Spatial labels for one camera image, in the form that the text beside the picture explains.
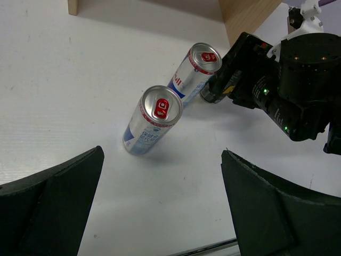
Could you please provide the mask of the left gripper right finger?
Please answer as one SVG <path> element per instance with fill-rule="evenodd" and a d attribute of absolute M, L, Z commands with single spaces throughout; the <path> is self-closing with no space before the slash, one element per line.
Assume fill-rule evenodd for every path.
<path fill-rule="evenodd" d="M 272 174 L 230 150 L 222 176 L 241 255 L 340 255 L 340 198 Z"/>

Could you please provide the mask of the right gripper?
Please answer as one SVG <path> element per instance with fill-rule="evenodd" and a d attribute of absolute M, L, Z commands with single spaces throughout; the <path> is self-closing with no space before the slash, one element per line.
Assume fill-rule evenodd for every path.
<path fill-rule="evenodd" d="M 267 52 L 272 45 L 243 32 L 223 57 L 213 82 L 213 103 L 225 97 L 247 108 L 282 108 L 277 93 L 280 65 Z"/>

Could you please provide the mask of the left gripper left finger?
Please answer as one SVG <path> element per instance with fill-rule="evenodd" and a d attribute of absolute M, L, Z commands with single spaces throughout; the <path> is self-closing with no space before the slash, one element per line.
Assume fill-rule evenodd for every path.
<path fill-rule="evenodd" d="M 1 185 L 1 255 L 77 255 L 104 162 L 100 146 Z"/>

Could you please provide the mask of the black can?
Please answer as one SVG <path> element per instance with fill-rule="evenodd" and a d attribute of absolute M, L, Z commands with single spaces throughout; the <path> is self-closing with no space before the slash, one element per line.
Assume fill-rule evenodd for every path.
<path fill-rule="evenodd" d="M 207 103 L 218 103 L 221 101 L 219 85 L 215 81 L 209 81 L 200 91 L 201 98 Z"/>

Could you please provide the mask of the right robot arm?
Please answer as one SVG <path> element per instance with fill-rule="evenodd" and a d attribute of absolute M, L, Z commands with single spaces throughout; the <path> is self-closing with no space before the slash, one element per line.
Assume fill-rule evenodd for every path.
<path fill-rule="evenodd" d="M 292 140 L 328 132 L 324 152 L 340 154 L 340 37 L 328 33 L 284 39 L 280 55 L 242 33 L 209 83 L 213 102 L 261 109 Z"/>

